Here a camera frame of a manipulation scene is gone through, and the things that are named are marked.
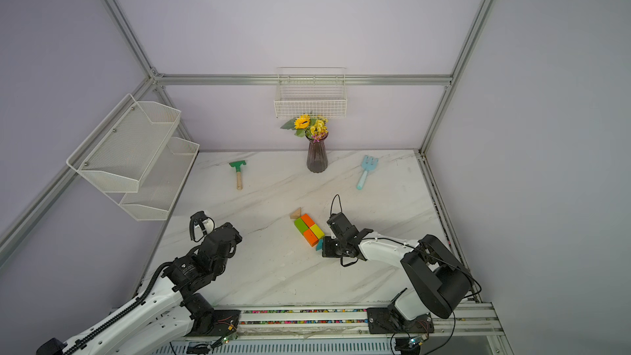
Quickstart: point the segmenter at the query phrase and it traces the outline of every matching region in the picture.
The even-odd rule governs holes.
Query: white metal shelf
[[[292,76],[279,75],[274,108],[277,118],[291,119],[303,114],[326,118],[346,117],[346,84],[344,75]]]
[[[119,205],[137,221],[164,221],[191,170],[199,144],[171,137],[136,193],[126,193]]]
[[[90,154],[66,161],[101,192],[138,192],[180,123],[180,111],[160,103],[127,95],[121,104],[129,107]]]

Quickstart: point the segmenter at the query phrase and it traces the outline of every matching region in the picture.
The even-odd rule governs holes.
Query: black cable
[[[119,319],[121,319],[125,315],[129,314],[129,312],[131,310],[135,309],[136,307],[138,307],[138,305],[143,303],[145,301],[145,299],[147,298],[147,296],[149,296],[149,293],[152,291],[152,288],[155,285],[156,280],[158,279],[158,277],[160,277],[160,273],[162,272],[162,270],[164,270],[165,267],[170,266],[172,263],[173,262],[164,262],[162,265],[158,266],[156,271],[153,273],[152,279],[149,280],[149,284],[147,284],[147,288],[145,289],[145,292],[143,292],[142,295],[138,296],[134,303],[132,303],[129,306],[127,306],[124,310],[122,310],[122,312],[120,312],[120,313],[114,315],[112,318],[106,320],[103,323],[103,325],[101,325],[98,328],[95,328],[94,330],[92,330],[87,336],[83,337],[81,340],[77,340],[75,342],[75,344],[68,349],[68,351],[64,352],[64,355],[70,355],[70,354],[74,353],[75,351],[78,351],[79,349],[83,348],[85,343],[89,342],[91,339],[94,339],[97,335],[99,335],[105,329],[109,328],[111,325],[114,325],[114,323],[116,321],[118,321]]]
[[[335,198],[338,198],[338,201],[339,201],[339,212],[342,212],[342,199],[339,197],[339,195],[335,195],[333,197],[333,200],[331,201],[331,211],[329,211],[329,217],[333,215],[333,203],[335,203]]]
[[[411,249],[414,249],[414,251],[419,252],[419,251],[418,251],[418,249],[416,249],[416,248],[412,247],[412,246],[411,246],[411,245],[409,245],[409,244],[404,244],[404,243],[402,243],[402,242],[400,242],[400,241],[393,240],[393,239],[389,239],[389,238],[387,238],[387,237],[364,238],[363,240],[371,240],[371,239],[375,239],[375,240],[390,240],[390,241],[392,241],[393,243],[397,243],[397,244],[399,244],[399,245],[403,245],[404,247],[411,248]],[[446,264],[447,266],[450,266],[450,267],[453,267],[454,269],[459,270],[462,274],[464,274],[464,275],[467,277],[467,280],[469,280],[469,284],[471,285],[471,287],[472,287],[472,288],[473,288],[473,283],[471,282],[471,280],[473,280],[473,282],[475,282],[475,283],[478,285],[479,290],[478,290],[476,293],[473,293],[473,294],[471,294],[471,295],[469,295],[469,296],[475,296],[475,295],[478,295],[480,292],[482,292],[482,285],[480,285],[480,284],[479,284],[479,282],[478,282],[475,278],[473,278],[473,276],[472,276],[471,274],[469,274],[468,272],[466,272],[466,271],[462,270],[462,269],[461,269],[460,267],[458,267],[458,266],[454,266],[454,265],[452,265],[452,264],[448,264],[448,263],[446,263],[443,259],[437,258],[436,256],[433,256],[433,255],[431,255],[431,254],[428,254],[428,253],[422,253],[422,254],[423,254],[423,255],[425,255],[425,256],[429,256],[430,258],[434,258],[434,260],[436,260],[436,261],[438,261],[438,262],[442,262],[442,263]]]
[[[388,342],[388,344],[390,344],[390,352],[392,353],[392,355],[396,355],[396,354],[394,353],[394,350],[392,349],[392,339],[394,338],[394,335],[396,335],[397,333],[405,333],[405,334],[407,334],[407,335],[408,335],[408,342],[409,342],[410,340],[412,340],[412,336],[411,336],[411,335],[409,335],[409,332],[408,332],[407,330],[404,330],[403,332],[395,332],[395,333],[393,333],[393,334],[390,336],[390,341]]]
[[[442,299],[445,301],[445,303],[447,304],[447,306],[451,310],[451,313],[454,315],[454,328],[451,330],[451,334],[449,335],[449,337],[447,337],[447,341],[445,343],[440,344],[438,347],[434,348],[433,350],[431,350],[430,352],[428,352],[427,354],[424,354],[424,355],[431,354],[432,352],[436,351],[437,349],[443,348],[446,343],[449,343],[449,341],[451,340],[451,337],[454,335],[454,331],[456,330],[456,313],[454,312],[454,309],[452,309],[451,306],[449,306],[449,303],[447,302],[447,299],[445,299],[445,297],[442,296],[442,295],[440,295],[440,297],[442,297]]]
[[[215,230],[215,220],[214,220],[214,219],[212,219],[211,217],[206,217],[206,218],[207,218],[207,219],[209,219],[209,220],[210,220],[210,222],[212,222],[212,223],[213,223],[213,228],[212,228],[212,229],[210,229],[210,232],[214,231],[214,230]],[[191,237],[191,240],[193,240],[195,243],[198,243],[198,242],[200,242],[200,241],[204,240],[204,238],[205,238],[205,237],[208,235],[208,233],[210,233],[210,232],[207,232],[206,227],[204,226],[204,223],[200,221],[200,222],[199,222],[199,228],[200,228],[200,229],[201,229],[201,231],[202,231],[202,236],[201,236],[201,238],[200,238],[199,240],[195,240],[195,226],[196,226],[196,225],[195,225],[195,223],[194,223],[193,221],[191,221],[191,222],[189,223],[189,235],[190,235],[190,237]]]

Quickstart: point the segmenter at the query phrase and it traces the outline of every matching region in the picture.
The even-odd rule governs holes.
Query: triangular wooden block
[[[291,213],[291,215],[289,215],[289,218],[291,219],[298,219],[302,217],[302,209],[298,208],[298,210],[294,211]]]

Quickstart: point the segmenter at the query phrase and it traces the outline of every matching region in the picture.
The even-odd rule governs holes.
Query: yellow block
[[[315,236],[319,239],[324,237],[324,232],[320,229],[320,227],[317,224],[313,224],[311,227],[311,232],[313,232],[315,234]]]

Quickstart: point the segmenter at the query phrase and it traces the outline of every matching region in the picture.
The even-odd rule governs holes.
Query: green block
[[[293,224],[296,225],[296,229],[299,230],[301,234],[306,232],[309,228],[307,224],[305,224],[305,221],[302,220],[302,218],[298,218],[293,222]]]

